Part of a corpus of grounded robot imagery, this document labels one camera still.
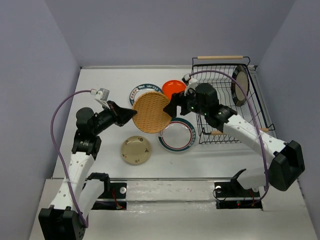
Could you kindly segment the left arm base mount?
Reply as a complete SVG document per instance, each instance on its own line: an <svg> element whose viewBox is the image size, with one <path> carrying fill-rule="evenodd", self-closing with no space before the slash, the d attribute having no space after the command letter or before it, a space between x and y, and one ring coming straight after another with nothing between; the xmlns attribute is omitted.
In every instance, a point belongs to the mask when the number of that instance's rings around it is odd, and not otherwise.
<svg viewBox="0 0 320 240"><path fill-rule="evenodd" d="M124 211L127 209L127 183L114 181L94 203L92 210Z"/></svg>

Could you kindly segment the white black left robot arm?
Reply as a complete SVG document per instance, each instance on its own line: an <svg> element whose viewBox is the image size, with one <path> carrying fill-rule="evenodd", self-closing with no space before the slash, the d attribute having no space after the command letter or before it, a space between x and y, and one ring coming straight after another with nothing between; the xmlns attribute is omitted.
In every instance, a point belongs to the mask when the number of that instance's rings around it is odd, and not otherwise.
<svg viewBox="0 0 320 240"><path fill-rule="evenodd" d="M110 194L107 173L90 172L102 140L100 133L112 125L122 127L137 114L108 100L103 111L95 113L83 107L76 113L69 164L63 164L65 178L48 208L42 208L38 220L46 240L81 240L89 226L89 212L96 200Z"/></svg>

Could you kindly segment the cream patterned plate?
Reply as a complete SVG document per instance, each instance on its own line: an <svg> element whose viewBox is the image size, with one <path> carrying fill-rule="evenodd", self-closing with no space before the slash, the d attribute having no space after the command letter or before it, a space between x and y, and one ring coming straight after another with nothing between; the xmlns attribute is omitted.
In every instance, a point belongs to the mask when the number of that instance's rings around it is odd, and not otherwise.
<svg viewBox="0 0 320 240"><path fill-rule="evenodd" d="M127 138L120 149L122 159L130 165L145 163L151 156L152 146L149 140L143 136L131 136Z"/></svg>

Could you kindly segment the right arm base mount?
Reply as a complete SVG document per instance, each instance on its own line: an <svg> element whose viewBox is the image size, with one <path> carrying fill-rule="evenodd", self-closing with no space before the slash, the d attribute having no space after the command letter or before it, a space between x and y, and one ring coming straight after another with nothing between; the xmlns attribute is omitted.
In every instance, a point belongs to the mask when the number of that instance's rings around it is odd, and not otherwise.
<svg viewBox="0 0 320 240"><path fill-rule="evenodd" d="M218 210L263 209L259 192L250 189L234 190L229 181L215 182L212 195Z"/></svg>

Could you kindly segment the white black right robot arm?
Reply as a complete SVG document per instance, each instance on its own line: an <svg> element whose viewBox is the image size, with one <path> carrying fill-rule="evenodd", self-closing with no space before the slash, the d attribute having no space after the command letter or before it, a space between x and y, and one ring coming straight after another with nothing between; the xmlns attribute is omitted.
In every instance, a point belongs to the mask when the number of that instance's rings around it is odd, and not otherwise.
<svg viewBox="0 0 320 240"><path fill-rule="evenodd" d="M264 132L256 123L250 124L221 104L216 89L208 83L174 93L171 98L155 91L146 92L125 111L125 119L133 120L140 131L155 134L189 113L203 116L212 128L239 140L262 157L262 167L241 169L231 178L230 190L235 196L268 186L285 192L305 171L298 142L285 142Z"/></svg>

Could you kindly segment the woven bamboo plate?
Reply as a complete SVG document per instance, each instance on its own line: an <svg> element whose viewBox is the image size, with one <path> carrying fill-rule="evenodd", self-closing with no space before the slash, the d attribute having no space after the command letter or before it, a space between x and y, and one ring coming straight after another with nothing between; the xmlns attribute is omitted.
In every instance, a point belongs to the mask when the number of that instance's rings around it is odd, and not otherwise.
<svg viewBox="0 0 320 240"><path fill-rule="evenodd" d="M134 125L144 133L161 132L172 120L172 117L163 111L169 102L163 93L157 91L142 94L132 106L132 109L137 111L133 117Z"/></svg>

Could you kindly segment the dark rimmed ceramic plate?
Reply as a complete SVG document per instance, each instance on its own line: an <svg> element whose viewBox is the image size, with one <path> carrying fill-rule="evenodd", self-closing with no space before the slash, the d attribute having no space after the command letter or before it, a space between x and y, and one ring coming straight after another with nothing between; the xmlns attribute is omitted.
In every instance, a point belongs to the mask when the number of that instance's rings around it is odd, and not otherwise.
<svg viewBox="0 0 320 240"><path fill-rule="evenodd" d="M231 82L232 100L237 107L241 107L247 101L246 96L250 88L246 69L242 65L238 65L232 73L232 78L235 80Z"/></svg>

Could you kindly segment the orange plastic plate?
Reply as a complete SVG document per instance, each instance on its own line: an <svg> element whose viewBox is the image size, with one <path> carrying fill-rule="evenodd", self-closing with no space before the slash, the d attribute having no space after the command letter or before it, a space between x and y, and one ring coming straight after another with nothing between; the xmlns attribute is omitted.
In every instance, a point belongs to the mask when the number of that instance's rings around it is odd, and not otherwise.
<svg viewBox="0 0 320 240"><path fill-rule="evenodd" d="M163 84L162 92L168 99L171 99L172 94L184 92L186 87L182 81L172 79Z"/></svg>

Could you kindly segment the white plate green red rim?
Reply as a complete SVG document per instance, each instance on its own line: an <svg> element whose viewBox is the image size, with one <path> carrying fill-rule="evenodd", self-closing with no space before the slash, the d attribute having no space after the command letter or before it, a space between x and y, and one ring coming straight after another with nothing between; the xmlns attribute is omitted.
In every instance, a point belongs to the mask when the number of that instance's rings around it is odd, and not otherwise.
<svg viewBox="0 0 320 240"><path fill-rule="evenodd" d="M188 151L196 141L196 130L186 119L176 117L169 125L158 133L160 145L169 152L182 153Z"/></svg>

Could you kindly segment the white plate blue lettered rim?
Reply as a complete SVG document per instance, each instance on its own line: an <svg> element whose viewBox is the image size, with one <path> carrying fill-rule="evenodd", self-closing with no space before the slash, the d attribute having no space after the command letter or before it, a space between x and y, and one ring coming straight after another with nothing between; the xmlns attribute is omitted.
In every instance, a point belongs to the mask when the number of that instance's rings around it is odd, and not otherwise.
<svg viewBox="0 0 320 240"><path fill-rule="evenodd" d="M163 93L162 89L152 83L143 83L140 84L138 86L136 86L135 88L133 88L129 94L129 102L130 104L133 106L135 101L144 93L147 92L159 92L159 93Z"/></svg>

